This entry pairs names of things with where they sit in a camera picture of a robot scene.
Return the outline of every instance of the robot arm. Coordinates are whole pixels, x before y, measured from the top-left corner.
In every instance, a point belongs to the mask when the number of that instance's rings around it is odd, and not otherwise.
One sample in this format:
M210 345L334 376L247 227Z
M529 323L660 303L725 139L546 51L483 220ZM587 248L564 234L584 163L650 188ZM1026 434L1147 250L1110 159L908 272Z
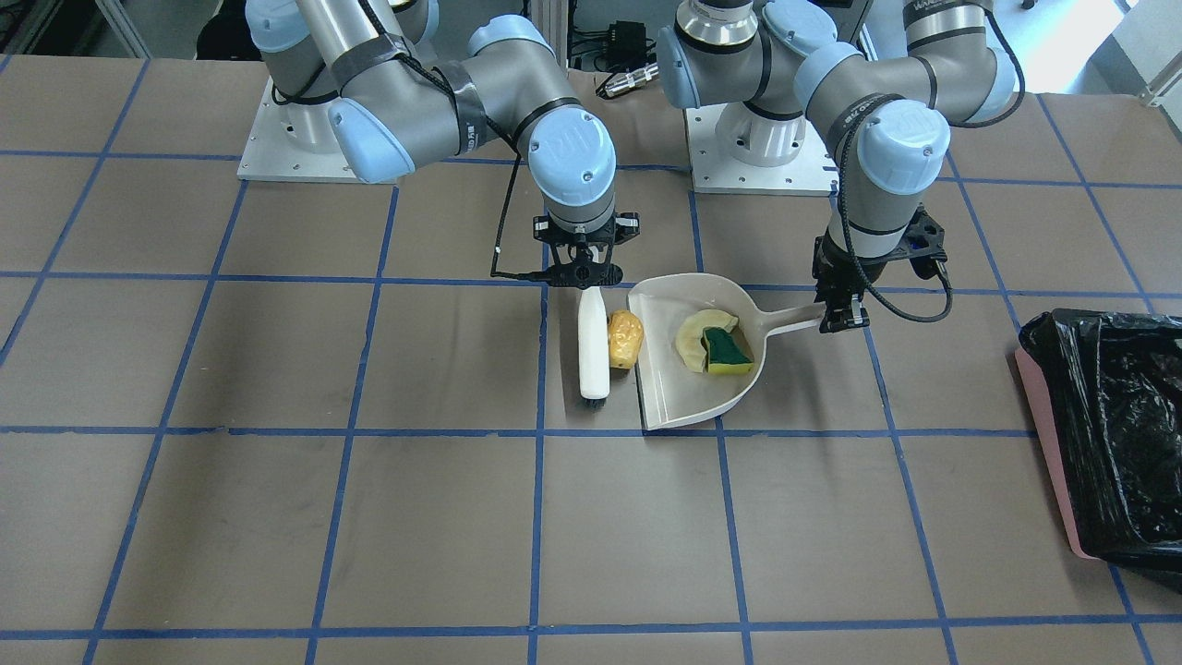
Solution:
M745 111L733 104L720 119L732 109L746 115L730 119L740 128L732 151L788 154L768 138L804 115L834 155L838 209L813 260L817 299L827 308L823 331L868 322L862 294L877 293L872 281L889 260L908 257L921 276L940 276L950 305L943 230L921 200L940 172L949 120L981 125L1001 111L1019 76L1005 53L986 46L981 1L909 0L909 54L881 61L837 41L832 20L807 0L768 0L761 13L751 0L686 0L676 26L660 34L662 85L674 105L743 103ZM934 320L947 309L908 317Z
M255 41L291 2L252 0ZM272 78L287 89L307 79L339 98L329 125L353 174L390 182L417 168L475 150L500 136L530 163L548 215L534 220L534 236L552 248L546 270L509 274L556 286L615 285L623 270L610 249L639 232L635 215L616 211L616 152L608 130L586 111L533 25L518 15L493 19L468 43L463 61L420 61L416 41L434 30L434 2L410 0L297 0L311 40L267 53ZM407 26L401 22L407 19ZM314 54L307 53L314 43ZM304 53L297 57L297 52ZM316 59L319 66L310 65ZM288 70L300 70L291 74ZM569 262L558 247L567 247ZM608 260L593 260L592 248Z

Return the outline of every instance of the green scouring pad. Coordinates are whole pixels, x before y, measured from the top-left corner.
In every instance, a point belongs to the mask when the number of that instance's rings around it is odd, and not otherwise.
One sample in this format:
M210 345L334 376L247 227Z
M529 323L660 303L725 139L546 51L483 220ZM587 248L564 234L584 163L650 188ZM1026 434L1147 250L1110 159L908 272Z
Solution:
M739 345L723 327L704 327L702 346L706 347L707 374L746 374L752 361L739 351Z

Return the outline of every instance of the grid line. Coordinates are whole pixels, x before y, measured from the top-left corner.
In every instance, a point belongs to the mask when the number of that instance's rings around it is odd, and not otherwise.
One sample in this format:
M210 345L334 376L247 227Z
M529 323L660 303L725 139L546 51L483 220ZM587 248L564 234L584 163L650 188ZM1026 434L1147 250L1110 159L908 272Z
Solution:
M0 149L0 156L33 156L33 157L98 157L102 152L85 150L27 150L27 149ZM197 161L239 161L242 155L222 155L204 152L134 152L119 151L108 152L108 158L112 159L197 159ZM513 159L494 157L447 157L440 159L441 163L467 163L487 165L513 165ZM674 172L691 172L690 167L684 164L664 163L638 163L617 164L616 170L663 170ZM942 175L936 177L937 182L965 182L981 184L1013 184L1019 187L1091 187L1100 189L1182 189L1182 183L1171 182L1073 182L1070 180L1022 180L1007 177L972 177Z
M968 195L968 188L965 187L965 182L960 180L960 169L956 168L956 159L953 158L953 154L948 152L948 168L953 170L953 175L956 176L956 185L960 188L961 198L965 200L965 207L968 209L968 216L973 220L973 228L976 229L976 236L981 241L981 248L985 250L985 257L989 261L989 269L993 270L993 279L998 282L998 291L1001 298L1006 301L1006 311L1009 312L1009 320L1013 321L1014 328L1021 328L1021 321L1018 319L1018 309L1014 308L1014 302L1009 299L1009 291L1006 288L1006 280L1001 276L1001 268L998 267L998 259L993 255L993 249L989 247L989 240L985 235L985 227L981 226L981 217L976 214L976 207L973 206L973 198Z
M998 617L949 617L947 619L849 619L819 621L738 621L706 624L564 624L556 626L339 626L305 628L105 628L99 640L196 640L196 639L320 639L333 638L485 638L540 635L644 635L689 633L860 632L910 631L916 628L985 628L1018 626L1182 625L1182 614L1018 614ZM0 630L0 641L84 640L90 630Z
M689 223L694 232L694 260L697 272L706 272L706 262L702 259L702 228L697 220L697 195L693 188L689 190Z
M735 604L739 607L739 633L742 640L745 665L754 665L755 654L751 645L751 619L747 614L747 588L742 579L742 558L739 553L739 527L735 523L734 496L730 493L730 464L727 461L727 436L722 417L714 419L714 433L719 441L719 476L722 480L722 508L727 515L727 540L730 543L730 571L735 579Z
M1100 208L1100 203L1096 198L1096 193L1087 183L1087 177L1084 176L1083 169L1079 168L1079 161L1076 159L1076 155L1071 151L1071 146L1067 145L1067 141L1059 130L1059 124L1054 120L1051 109L1047 107L1043 97L1037 97L1037 99L1039 106L1043 109L1043 115L1045 115L1047 122L1051 123L1051 130L1054 131L1054 137L1059 141L1059 145L1063 146L1063 151L1067 155L1067 159L1071 162L1071 168L1074 169L1076 175L1079 177L1079 182L1084 185L1084 191L1087 193L1087 198L1091 200L1092 207L1096 209L1096 214L1099 216L1100 223L1104 226L1104 230L1108 233L1109 240L1112 242L1112 248L1115 248L1116 253L1121 256L1121 262L1124 263L1124 268L1129 273L1129 279L1132 280L1134 287L1136 287L1137 292L1141 293L1141 298L1145 302L1148 311L1150 313L1156 313L1157 309L1154 307L1154 302L1145 294L1145 288L1141 283L1141 278L1137 276L1137 272L1132 268L1132 263L1129 261L1128 254L1124 253L1121 241L1117 240L1116 233L1112 230L1112 224L1109 223L1108 216L1104 214L1104 209ZM1112 585L1116 587L1117 594L1121 596L1121 604L1124 605L1125 614L1132 617L1132 599L1129 598L1129 589L1124 586L1121 571L1117 569L1116 566L1109 563L1109 573L1112 575ZM1137 621L1132 621L1132 633L1137 638L1137 645L1141 647L1141 653L1145 659L1145 665L1155 665L1154 654L1149 651L1149 644L1145 641L1145 634L1141 630L1141 624Z
M119 129L123 126L123 122L128 118L128 111L131 110L131 103L135 102L136 93L139 92L139 85L144 80L144 74L148 73L149 63L150 60L144 60L144 64L139 67L139 73L136 76L135 83L131 84L131 90L128 92L128 97L123 102L123 107L119 110L119 115L115 119L115 126L111 128L111 132L106 137L106 143L103 144L103 150L95 161L95 168L91 169L90 176L86 178L86 183L82 188L82 193L78 194L78 200L74 201L74 206L70 210L70 216L66 219L65 226L61 227L61 232L58 234L58 239L53 243L53 248L50 249L50 255L46 256L45 263L41 266L37 281L33 283L33 288L30 291L28 298L25 300L25 306L20 309L20 313L17 315L17 320L8 331L8 338L5 341L4 347L0 347L0 367L4 367L5 363L8 360L8 354L12 352L13 345L17 344L17 339L20 337L20 331L25 325L25 320L28 319L28 313L32 311L33 304L37 301L37 295L40 294L41 286L45 285L45 275L53 267L53 261L57 260L58 253L61 252L66 236L70 235L70 229L73 228L74 222L78 221L78 215L82 213L83 204L86 202L86 196L90 195L91 188L95 187L95 181L98 180L98 171L103 169L103 162L105 161L106 155L111 151L111 145L115 144L115 137L119 135Z
M1043 113L1046 116L1047 122L1051 123L1051 130L1054 131L1054 137L1059 139L1059 145L1061 145L1063 151L1067 154L1071 168L1076 170L1076 175L1079 177L1080 184L1084 185L1084 191L1087 193L1087 198L1092 202L1092 208L1096 209L1096 214L1100 217L1100 224L1104 226L1104 232L1108 233L1109 240L1112 241L1112 247L1116 249L1117 255L1121 256L1121 262L1124 263L1124 269L1129 273L1129 279L1132 280L1132 286L1137 289L1141 299L1144 300L1145 306L1149 307L1149 313L1157 313L1154 308L1154 302L1145 294L1144 286L1141 285L1141 278L1137 276L1137 272L1132 269L1132 262L1129 261L1129 255L1125 254L1124 247L1121 246L1121 241L1116 236L1116 232L1112 230L1112 224L1109 223L1108 215L1104 214L1104 208L1100 207L1100 202L1096 198L1096 191L1092 191L1091 184L1087 182L1087 177L1084 176L1083 169L1079 168L1079 162L1076 161L1076 155L1071 152L1071 148L1067 146L1067 141L1063 137L1063 132L1059 130L1059 124L1054 122L1054 117L1051 115L1051 109L1047 107L1043 97L1035 98L1038 99L1039 106L1043 107Z
M144 67L141 72L147 71L148 61L144 61ZM184 380L184 371L189 366L189 359L193 357L193 348L196 346L197 334L201 331L201 324L204 321L206 311L209 308L209 299L213 295L214 286L216 286L216 280L214 275L221 269L222 260L226 257L226 248L229 246L229 239L234 234L234 226L238 222L238 215L242 209L242 201L246 198L246 190L248 182L242 182L238 189L238 197L234 200L234 208L230 210L229 221L226 223L226 230L222 234L221 243L217 247L217 255L214 256L213 266L209 268L209 279L206 281L204 292L201 294L201 304L197 305L196 314L193 318L193 325L189 330L189 338L186 340L184 350L181 352L181 360L177 364L176 373L173 377L173 385L168 392L168 399L164 403L164 410L161 412L160 425L156 430L156 436L152 438L151 449L148 452L148 459L144 463L144 470L139 478L139 487L136 489L135 500L131 503L131 511L128 514L128 522L123 529L123 539L119 542L119 549L115 555L115 565L111 567L111 575L106 582L106 591L103 593L102 604L98 607L98 614L95 618L95 634L91 635L86 644L86 652L83 656L83 665L91 665L95 661L95 652L98 648L98 633L106 625L106 617L111 611L111 602L115 600L115 591L119 585L119 578L123 574L123 566L126 562L128 552L131 548L131 539L135 535L136 524L139 521L139 509L143 507L144 497L148 493L148 483L151 481L152 471L156 468L156 461L160 457L160 450L164 443L165 432L168 431L168 419L173 415L173 409L176 406L176 398L181 391L181 383Z
M199 272L102 272L102 270L48 270L37 269L0 269L0 278L33 279L39 276L45 279L123 279L144 281L203 281L208 274ZM543 285L533 281L520 281L511 279L480 279L480 278L452 278L452 276L358 276L358 275L333 275L333 274L217 274L217 281L261 281L261 282L298 282L298 283L401 283L408 286L496 286L513 288L541 288ZM631 288L636 281L621 281L610 289ZM775 292L813 292L816 285L812 283L740 283L746 291L775 291ZM942 293L940 288L923 286L879 286L879 291L886 293ZM1044 288L957 288L957 295L1021 295L1037 298L1141 298L1137 291L1072 291L1072 289L1044 289ZM1161 299L1182 299L1182 292L1170 291L1147 291L1144 295Z
M920 514L920 501L915 495L915 485L911 483L911 471L907 467L907 456L903 454L903 442L900 438L898 429L895 426L895 413L890 406L890 395L886 390L886 378L883 374L882 364L878 360L878 350L875 347L875 338L870 327L863 327L863 337L866 341L866 350L870 352L870 364L875 370L875 382L878 384L878 395L883 402L883 416L886 418L886 428L890 430L891 445L895 448L895 459L898 463L900 476L903 481L903 489L907 491L907 502L911 513L911 521L915 524L915 534L920 542L920 554L923 556L923 567L928 573L928 583L931 587L931 599L936 606L936 617L940 619L940 630L944 638L944 648L948 652L949 665L959 665L956 657L956 645L953 641L953 633L944 608L943 594L940 592L940 579L936 576L936 565L931 559L931 548L928 546L928 535L923 528L923 516Z
M362 392L365 390L365 372L369 370L369 354L374 345L374 327L377 322L378 304L382 299L382 281L377 278L385 269L390 254L390 237L394 234L394 219L398 209L398 188L390 190L390 203L385 216L385 232L382 236L382 248L378 253L375 273L374 292L370 295L369 314L365 318L365 345L357 361L357 378L353 383L353 396L349 406L349 426L340 451L340 469L337 474L337 491L332 502L332 514L329 520L329 536L324 546L324 562L320 566L320 581L316 592L316 605L312 609L312 634L307 639L307 651L304 656L306 665L316 663L316 651L319 644L317 633L324 620L324 606L329 598L329 582L332 578L332 561L337 550L337 535L340 533L340 514L345 503L345 489L349 484L349 465L352 461L353 442L357 438L357 418L361 415Z
M550 254L543 247L541 267L550 266ZM543 285L539 296L540 322L538 328L538 415L534 426L533 454L533 519L530 523L530 637L526 645L526 665L538 664L538 613L541 606L541 511L543 475L546 470L546 338L550 327L550 287Z
M74 426L74 425L0 425L0 435L90 435L90 436L151 436L157 428L126 426ZM566 438L714 438L714 430L390 430L371 428L165 428L169 437L193 437L225 432L230 437L346 437L352 431L357 437L396 439L396 438L518 438L566 437ZM976 430L970 428L931 428L914 430L896 430L900 437L949 437L949 438L1002 438L1035 439L1038 433L1027 430ZM773 439L886 439L890 430L726 430L728 438L767 437Z

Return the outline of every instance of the dustpan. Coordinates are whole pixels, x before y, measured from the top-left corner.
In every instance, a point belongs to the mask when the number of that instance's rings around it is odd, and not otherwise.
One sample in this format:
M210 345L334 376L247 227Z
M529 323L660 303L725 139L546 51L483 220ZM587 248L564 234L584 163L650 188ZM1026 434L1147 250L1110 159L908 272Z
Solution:
M693 425L726 413L759 380L767 358L767 339L819 325L825 314L824 302L762 311L742 286L701 272L645 279L628 292L628 308L644 324L636 383L647 430ZM720 308L739 317L739 328L753 361L751 372L700 374L682 363L674 347L677 328L703 308Z

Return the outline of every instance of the black trash bag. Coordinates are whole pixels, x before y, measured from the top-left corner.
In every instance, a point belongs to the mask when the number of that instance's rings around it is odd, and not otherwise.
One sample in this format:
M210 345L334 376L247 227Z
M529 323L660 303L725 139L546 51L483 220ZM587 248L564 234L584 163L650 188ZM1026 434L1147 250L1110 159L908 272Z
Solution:
M1182 318L1058 308L1019 341L1051 393L1080 548L1182 593Z

